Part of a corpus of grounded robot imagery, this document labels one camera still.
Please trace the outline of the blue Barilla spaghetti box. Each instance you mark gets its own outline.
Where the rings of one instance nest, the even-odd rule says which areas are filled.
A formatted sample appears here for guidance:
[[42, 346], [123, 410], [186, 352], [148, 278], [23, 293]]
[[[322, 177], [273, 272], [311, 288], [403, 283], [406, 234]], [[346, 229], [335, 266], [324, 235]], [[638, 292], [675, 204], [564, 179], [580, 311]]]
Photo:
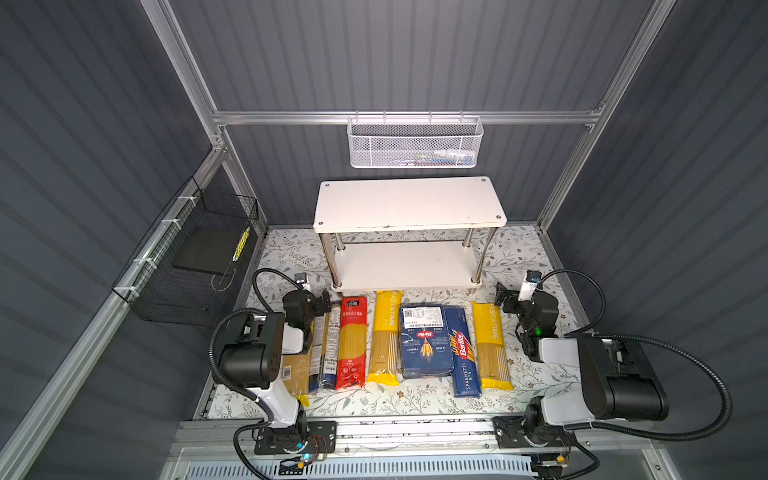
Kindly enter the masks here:
[[444, 318], [452, 352], [454, 396], [479, 398], [482, 395], [481, 380], [465, 310], [457, 306], [445, 306]]

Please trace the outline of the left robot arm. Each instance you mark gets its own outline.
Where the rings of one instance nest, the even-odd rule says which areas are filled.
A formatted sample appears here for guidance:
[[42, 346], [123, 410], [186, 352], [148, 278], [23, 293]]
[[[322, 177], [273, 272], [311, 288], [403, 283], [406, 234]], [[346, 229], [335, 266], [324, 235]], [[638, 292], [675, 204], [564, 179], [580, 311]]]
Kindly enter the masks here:
[[312, 326], [330, 311], [329, 294], [299, 289], [283, 298], [282, 312], [237, 309], [220, 319], [208, 346], [213, 380], [253, 401], [262, 410], [260, 428], [288, 429], [305, 422], [304, 409], [282, 380], [285, 355], [306, 354]]

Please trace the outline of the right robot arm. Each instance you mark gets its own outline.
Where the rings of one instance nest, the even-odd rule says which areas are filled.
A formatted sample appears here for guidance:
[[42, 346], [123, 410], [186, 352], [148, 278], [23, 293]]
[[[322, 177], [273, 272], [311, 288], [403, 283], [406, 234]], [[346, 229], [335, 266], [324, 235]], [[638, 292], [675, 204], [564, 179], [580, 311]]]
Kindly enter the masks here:
[[576, 390], [533, 398], [514, 423], [529, 444], [546, 446], [562, 436], [564, 426], [581, 422], [667, 417], [669, 401], [638, 342], [558, 337], [559, 301], [535, 281], [524, 281], [519, 290], [497, 283], [494, 304], [518, 319], [515, 336], [529, 360], [579, 369]]

